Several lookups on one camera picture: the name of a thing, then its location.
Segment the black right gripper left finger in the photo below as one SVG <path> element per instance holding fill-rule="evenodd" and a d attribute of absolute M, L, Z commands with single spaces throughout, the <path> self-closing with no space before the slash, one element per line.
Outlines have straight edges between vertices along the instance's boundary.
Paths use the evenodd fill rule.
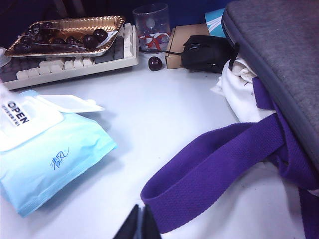
<path fill-rule="evenodd" d="M 138 204 L 135 204 L 133 208 L 131 209 L 130 213 L 124 220 L 123 224 L 113 237 L 113 239 L 133 239 L 137 227 L 138 227 L 138 218 L 139 218 L 139 211 L 140 208 Z"/>

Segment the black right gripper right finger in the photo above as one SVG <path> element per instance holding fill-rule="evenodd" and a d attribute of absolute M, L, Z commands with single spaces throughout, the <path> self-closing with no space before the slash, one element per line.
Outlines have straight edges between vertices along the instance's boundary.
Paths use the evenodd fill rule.
<path fill-rule="evenodd" d="M 137 224 L 138 239 L 161 239 L 161 234 L 157 227 L 149 205 L 140 209 Z"/>

